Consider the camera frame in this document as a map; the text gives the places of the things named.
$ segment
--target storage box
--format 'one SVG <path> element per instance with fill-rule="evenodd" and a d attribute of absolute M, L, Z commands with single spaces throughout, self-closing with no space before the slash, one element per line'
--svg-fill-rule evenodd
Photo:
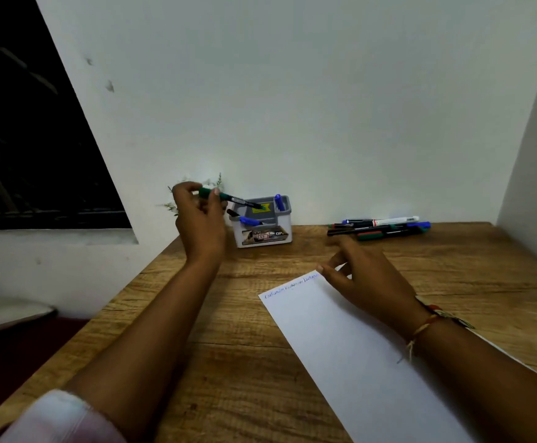
<path fill-rule="evenodd" d="M 263 225 L 245 225 L 238 217 L 229 217 L 234 227 L 236 245 L 243 249 L 260 245 L 287 244 L 293 240 L 291 232 L 291 204 L 288 196 L 281 196 L 285 209 L 279 211 L 272 197 L 246 199 L 261 204 L 266 210 L 235 204 L 233 210 L 241 216 L 256 219 Z"/>

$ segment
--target window sill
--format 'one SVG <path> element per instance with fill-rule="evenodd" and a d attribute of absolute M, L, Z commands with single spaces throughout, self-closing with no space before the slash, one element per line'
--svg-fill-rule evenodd
<path fill-rule="evenodd" d="M 138 245 L 131 229 L 0 230 L 0 244 Z"/>

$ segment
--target table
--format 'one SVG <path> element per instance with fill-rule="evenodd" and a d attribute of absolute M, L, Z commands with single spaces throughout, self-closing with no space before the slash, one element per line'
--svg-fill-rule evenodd
<path fill-rule="evenodd" d="M 293 243 L 227 258 L 189 337 L 158 442 L 349 442 L 258 294 L 315 268 L 335 248 L 326 227 L 293 228 Z M 421 236 L 372 241 L 416 291 L 537 370 L 537 259 L 489 223 L 437 223 Z M 0 406 L 0 426 L 61 387 L 109 345 L 184 263 L 180 240 Z"/>

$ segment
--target person's right arm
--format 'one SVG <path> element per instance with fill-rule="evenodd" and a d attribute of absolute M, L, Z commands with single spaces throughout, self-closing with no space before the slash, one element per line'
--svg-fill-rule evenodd
<path fill-rule="evenodd" d="M 348 236 L 339 245 L 340 251 L 319 265 L 318 272 L 347 300 L 410 341 L 431 315 L 414 297 L 410 283 L 382 252 L 361 247 Z M 537 443 L 537 373 L 449 319 L 422 331 L 414 349 L 508 441 Z"/>

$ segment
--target pink sleeve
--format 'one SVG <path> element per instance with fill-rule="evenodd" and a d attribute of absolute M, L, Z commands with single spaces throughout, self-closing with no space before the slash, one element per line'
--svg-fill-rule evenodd
<path fill-rule="evenodd" d="M 0 443 L 126 443 L 117 428 L 71 393 L 51 390 L 0 437 Z"/>

